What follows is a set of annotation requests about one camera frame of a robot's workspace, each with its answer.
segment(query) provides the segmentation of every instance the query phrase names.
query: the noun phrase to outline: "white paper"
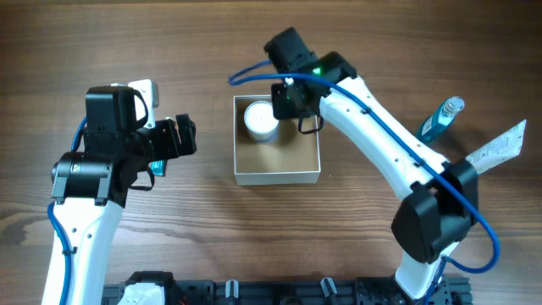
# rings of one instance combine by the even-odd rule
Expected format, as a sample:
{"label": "white paper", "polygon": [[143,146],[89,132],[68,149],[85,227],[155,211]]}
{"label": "white paper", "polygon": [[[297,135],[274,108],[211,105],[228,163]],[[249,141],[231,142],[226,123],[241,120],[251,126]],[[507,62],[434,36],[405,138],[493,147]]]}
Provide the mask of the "white paper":
{"label": "white paper", "polygon": [[523,132],[527,120],[524,119],[509,131],[469,154],[465,159],[470,162],[478,175],[488,169],[516,157],[522,150]]}

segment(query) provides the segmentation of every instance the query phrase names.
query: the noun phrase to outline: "white lid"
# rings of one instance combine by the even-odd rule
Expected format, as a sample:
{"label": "white lid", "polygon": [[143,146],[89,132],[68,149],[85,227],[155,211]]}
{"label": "white lid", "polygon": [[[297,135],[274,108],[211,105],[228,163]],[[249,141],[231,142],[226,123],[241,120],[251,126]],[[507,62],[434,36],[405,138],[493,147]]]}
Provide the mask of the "white lid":
{"label": "white lid", "polygon": [[255,140],[264,140],[275,134],[279,121],[273,116],[270,102],[258,101],[246,109],[245,125]]}

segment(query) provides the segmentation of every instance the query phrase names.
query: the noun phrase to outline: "brown wood surface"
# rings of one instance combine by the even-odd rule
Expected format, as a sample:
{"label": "brown wood surface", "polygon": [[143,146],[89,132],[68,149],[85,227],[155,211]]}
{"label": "brown wood surface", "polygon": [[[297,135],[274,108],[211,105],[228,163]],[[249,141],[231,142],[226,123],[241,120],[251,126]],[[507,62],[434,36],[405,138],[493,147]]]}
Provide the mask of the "brown wood surface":
{"label": "brown wood surface", "polygon": [[[267,94],[270,84],[229,87],[226,77],[264,58],[264,43],[293,25],[318,54],[344,55],[412,132],[446,97],[464,97],[435,144],[452,160],[528,120],[522,155],[480,179],[502,258],[471,277],[477,304],[540,304],[541,15],[540,3],[521,1],[1,7],[0,303],[41,300],[53,240],[49,173],[85,115],[86,90],[144,78],[159,84],[159,118],[196,122],[198,151],[169,162],[153,191],[129,194],[107,283],[149,269],[179,280],[391,275],[399,202],[333,126],[320,135],[317,184],[235,184],[232,97]],[[490,250],[476,226],[454,257],[479,266]]]}

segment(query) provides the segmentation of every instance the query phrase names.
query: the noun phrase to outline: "cardboard box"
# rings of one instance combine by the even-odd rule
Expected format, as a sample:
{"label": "cardboard box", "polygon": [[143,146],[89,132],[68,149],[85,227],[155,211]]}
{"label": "cardboard box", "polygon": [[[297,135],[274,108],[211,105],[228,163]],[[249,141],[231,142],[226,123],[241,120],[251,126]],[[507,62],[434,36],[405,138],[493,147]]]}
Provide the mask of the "cardboard box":
{"label": "cardboard box", "polygon": [[[318,133],[297,131],[297,119],[281,120],[277,139],[256,143],[248,134],[244,114],[256,101],[271,102],[269,95],[234,97],[234,171],[240,186],[316,183],[320,176]],[[305,119],[303,130],[317,125]]]}

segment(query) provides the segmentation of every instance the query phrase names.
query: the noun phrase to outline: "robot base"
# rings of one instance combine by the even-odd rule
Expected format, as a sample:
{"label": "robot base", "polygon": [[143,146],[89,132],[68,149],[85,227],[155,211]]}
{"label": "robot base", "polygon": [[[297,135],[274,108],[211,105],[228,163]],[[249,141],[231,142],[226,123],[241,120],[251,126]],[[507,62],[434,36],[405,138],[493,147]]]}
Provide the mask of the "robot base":
{"label": "robot base", "polygon": [[[358,278],[333,282],[336,294],[325,293],[318,281],[284,282],[222,282],[211,280],[173,280],[171,273],[136,272],[128,281],[103,288],[102,305],[117,305],[124,289],[136,282],[156,282],[178,297],[169,298],[166,305],[413,305],[422,300],[408,300],[397,289],[393,277]],[[233,297],[235,286],[238,297]],[[471,286],[467,278],[444,275],[430,305],[472,305]]]}

